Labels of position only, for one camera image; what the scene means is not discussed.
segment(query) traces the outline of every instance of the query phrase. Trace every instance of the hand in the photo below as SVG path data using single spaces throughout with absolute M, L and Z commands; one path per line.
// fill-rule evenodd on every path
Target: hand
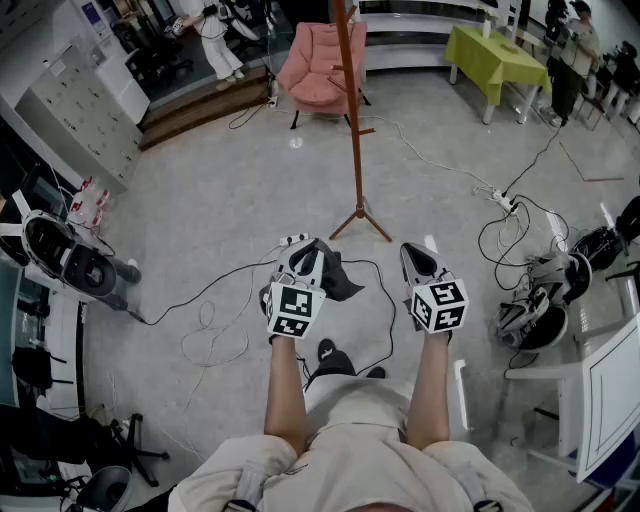
M 218 12 L 218 6 L 215 4 L 207 5 L 202 9 L 202 15 L 207 18 L 208 16 L 214 16 Z

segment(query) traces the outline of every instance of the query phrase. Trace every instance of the white cube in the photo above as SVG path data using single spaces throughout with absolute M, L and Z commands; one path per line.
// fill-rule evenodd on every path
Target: white cube
M 413 287 L 411 314 L 431 334 L 462 327 L 468 306 L 462 279 Z
M 282 283 L 271 283 L 266 299 L 267 331 L 304 339 L 327 294 Z

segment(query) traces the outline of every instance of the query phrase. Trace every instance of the white chair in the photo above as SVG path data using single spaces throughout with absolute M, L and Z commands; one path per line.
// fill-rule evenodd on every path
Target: white chair
M 505 373 L 508 379 L 558 383 L 557 455 L 536 449 L 528 453 L 575 472 L 578 482 L 603 489 L 594 507 L 614 487 L 632 494 L 640 487 L 640 481 L 631 479 L 638 463 L 633 430 L 640 423 L 640 314 L 575 338 L 585 343 L 609 333 L 614 334 L 580 362 Z

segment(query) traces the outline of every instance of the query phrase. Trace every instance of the outlet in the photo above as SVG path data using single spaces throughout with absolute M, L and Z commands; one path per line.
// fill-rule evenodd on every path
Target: outlet
M 513 202 L 509 200 L 508 197 L 505 197 L 502 195 L 502 192 L 500 192 L 499 190 L 496 190 L 493 193 L 493 199 L 495 199 L 498 203 L 500 203 L 500 206 L 502 206 L 502 208 L 504 209 L 505 212 L 507 212 L 510 215 L 517 215 L 518 213 L 518 208 L 516 208 L 515 210 L 513 209 Z
M 302 240 L 308 240 L 309 233 L 300 233 L 299 235 L 289 235 L 280 239 L 280 247 L 289 247 L 290 245 L 297 244 Z

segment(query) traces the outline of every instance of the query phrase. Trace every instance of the black bag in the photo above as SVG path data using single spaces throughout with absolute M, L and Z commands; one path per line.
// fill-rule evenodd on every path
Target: black bag
M 73 384 L 68 380 L 51 378 L 51 359 L 66 364 L 66 361 L 53 357 L 43 348 L 16 347 L 11 366 L 18 378 L 38 389 L 50 389 L 54 382 Z

